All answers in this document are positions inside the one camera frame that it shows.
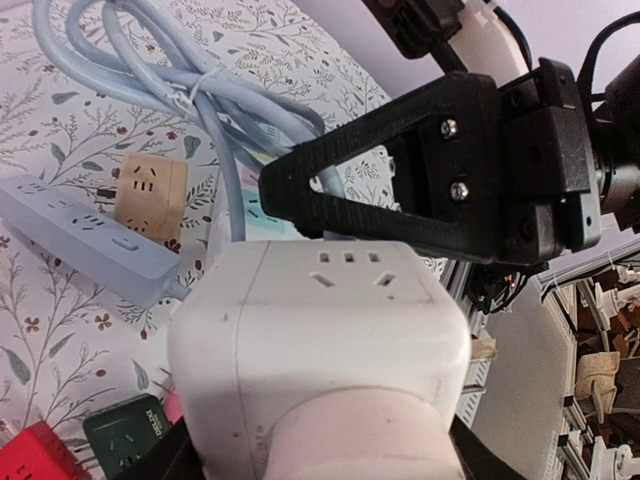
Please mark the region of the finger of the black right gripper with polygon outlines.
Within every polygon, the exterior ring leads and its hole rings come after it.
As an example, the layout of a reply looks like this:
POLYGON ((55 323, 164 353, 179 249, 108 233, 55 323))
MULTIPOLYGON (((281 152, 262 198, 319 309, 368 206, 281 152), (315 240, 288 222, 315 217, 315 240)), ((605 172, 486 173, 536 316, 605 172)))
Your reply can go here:
POLYGON ((427 255, 495 262, 503 251, 500 114, 491 77, 447 74, 266 166, 259 178, 262 208, 306 233, 395 240, 427 255), (392 158, 397 208, 312 188, 312 178, 376 147, 392 158))

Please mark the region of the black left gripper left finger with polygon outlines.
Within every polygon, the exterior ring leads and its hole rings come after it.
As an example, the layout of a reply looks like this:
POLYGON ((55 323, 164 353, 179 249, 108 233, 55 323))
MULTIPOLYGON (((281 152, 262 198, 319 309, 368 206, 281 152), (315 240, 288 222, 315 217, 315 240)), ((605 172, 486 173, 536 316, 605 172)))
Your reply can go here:
POLYGON ((202 465, 185 420, 180 419, 148 453, 114 479, 204 480, 202 465))

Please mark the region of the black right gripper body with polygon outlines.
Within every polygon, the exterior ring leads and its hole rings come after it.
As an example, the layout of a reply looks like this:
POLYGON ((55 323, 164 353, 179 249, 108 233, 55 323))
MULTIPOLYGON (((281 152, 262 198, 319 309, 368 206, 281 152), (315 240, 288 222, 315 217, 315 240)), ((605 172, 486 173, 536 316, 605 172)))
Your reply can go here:
POLYGON ((498 93, 497 263, 533 266, 595 246, 602 234, 595 156, 571 69, 542 58, 498 93))

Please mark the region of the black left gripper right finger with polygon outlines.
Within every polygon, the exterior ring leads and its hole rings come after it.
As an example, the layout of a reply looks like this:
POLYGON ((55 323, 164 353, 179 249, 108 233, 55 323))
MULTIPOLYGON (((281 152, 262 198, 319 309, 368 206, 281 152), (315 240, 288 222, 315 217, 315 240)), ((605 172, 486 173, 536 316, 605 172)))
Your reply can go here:
POLYGON ((450 428, 466 479, 524 480, 524 477, 489 450, 461 419, 450 428))

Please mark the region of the pink plug adapter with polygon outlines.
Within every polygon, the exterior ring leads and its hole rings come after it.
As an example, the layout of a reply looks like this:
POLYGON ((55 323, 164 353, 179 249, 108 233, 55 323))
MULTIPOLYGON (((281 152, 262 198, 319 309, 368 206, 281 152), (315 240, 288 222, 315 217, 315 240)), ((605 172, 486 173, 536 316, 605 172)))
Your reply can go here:
POLYGON ((175 425, 183 417, 183 409, 174 386, 166 391, 163 409, 168 421, 172 425, 175 425))

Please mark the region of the dark green cube socket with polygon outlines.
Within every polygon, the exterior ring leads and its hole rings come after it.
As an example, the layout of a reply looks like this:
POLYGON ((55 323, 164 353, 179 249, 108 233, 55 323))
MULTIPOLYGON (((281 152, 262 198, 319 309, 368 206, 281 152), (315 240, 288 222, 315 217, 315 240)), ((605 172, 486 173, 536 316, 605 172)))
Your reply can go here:
POLYGON ((149 453, 171 423, 157 397, 141 394, 92 413, 82 428, 105 477, 114 479, 149 453))

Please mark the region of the red cube socket adapter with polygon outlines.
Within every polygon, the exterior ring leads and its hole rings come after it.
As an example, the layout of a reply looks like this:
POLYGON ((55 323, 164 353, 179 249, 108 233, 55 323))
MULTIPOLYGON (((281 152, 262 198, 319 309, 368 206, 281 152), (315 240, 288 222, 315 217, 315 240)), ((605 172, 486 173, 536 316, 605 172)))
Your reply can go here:
POLYGON ((1 478, 90 479, 77 459, 44 421, 37 422, 1 448, 1 478))

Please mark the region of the white plug block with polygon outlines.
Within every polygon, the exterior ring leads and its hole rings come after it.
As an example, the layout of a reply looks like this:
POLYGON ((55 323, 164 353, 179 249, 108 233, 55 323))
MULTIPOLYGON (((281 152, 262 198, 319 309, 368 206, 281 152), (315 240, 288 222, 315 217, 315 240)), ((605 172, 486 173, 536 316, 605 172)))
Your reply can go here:
POLYGON ((208 479, 460 479, 471 356, 407 245, 231 245, 175 311, 168 358, 208 479))

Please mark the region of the white colourful power strip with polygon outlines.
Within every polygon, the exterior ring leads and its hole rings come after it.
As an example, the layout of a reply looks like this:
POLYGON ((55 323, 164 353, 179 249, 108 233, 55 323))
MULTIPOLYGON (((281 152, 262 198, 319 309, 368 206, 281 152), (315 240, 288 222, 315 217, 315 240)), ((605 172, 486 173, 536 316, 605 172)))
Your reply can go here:
MULTIPOLYGON (((286 221, 264 212, 262 208, 259 176, 238 164, 241 192, 243 196, 245 239, 258 240, 302 240, 306 236, 286 221)), ((345 197, 351 201, 397 210, 394 200, 392 178, 395 164, 386 149, 377 146, 336 168, 342 182, 345 197)), ((212 207, 212 223, 206 241, 207 265, 211 265, 231 244, 230 209, 226 186, 222 178, 216 181, 217 194, 212 207)))

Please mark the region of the blue power strip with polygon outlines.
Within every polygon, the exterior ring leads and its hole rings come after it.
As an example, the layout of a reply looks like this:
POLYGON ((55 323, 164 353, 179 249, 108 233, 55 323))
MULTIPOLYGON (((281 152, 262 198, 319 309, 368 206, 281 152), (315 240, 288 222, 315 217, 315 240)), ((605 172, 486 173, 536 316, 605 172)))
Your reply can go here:
POLYGON ((1 180, 1 217, 49 254, 107 291, 150 308, 184 300, 180 258, 31 175, 1 180))

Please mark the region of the yellow cube socket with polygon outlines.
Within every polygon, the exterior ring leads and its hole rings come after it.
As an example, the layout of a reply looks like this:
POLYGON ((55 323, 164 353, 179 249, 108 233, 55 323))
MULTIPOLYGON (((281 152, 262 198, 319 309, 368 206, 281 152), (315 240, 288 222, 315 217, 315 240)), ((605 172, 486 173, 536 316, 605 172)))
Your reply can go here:
POLYGON ((114 219, 157 243, 180 238, 188 164, 184 160, 128 153, 112 171, 114 180, 96 189, 97 202, 114 207, 114 219))

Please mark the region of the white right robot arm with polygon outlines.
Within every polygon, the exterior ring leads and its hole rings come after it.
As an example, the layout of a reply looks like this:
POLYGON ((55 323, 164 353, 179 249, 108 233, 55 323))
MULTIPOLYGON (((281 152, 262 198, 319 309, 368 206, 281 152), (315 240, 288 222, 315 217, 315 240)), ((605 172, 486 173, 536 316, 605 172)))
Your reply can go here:
POLYGON ((639 65, 592 90, 607 25, 581 70, 533 61, 486 1, 370 1, 400 53, 440 78, 302 143, 265 167, 263 210, 302 233, 395 240, 480 264, 537 266, 596 246, 602 217, 639 227, 639 65), (315 191, 328 169, 376 147, 393 159, 398 208, 315 191))

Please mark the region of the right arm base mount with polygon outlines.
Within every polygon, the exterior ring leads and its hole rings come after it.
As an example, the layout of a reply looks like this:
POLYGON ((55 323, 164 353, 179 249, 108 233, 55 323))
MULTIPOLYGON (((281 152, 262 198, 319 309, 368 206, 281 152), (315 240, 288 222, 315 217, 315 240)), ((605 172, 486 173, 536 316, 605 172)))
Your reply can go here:
POLYGON ((533 266, 475 264, 465 293, 477 310, 486 315, 495 314, 510 306, 528 281, 548 267, 548 262, 533 266))

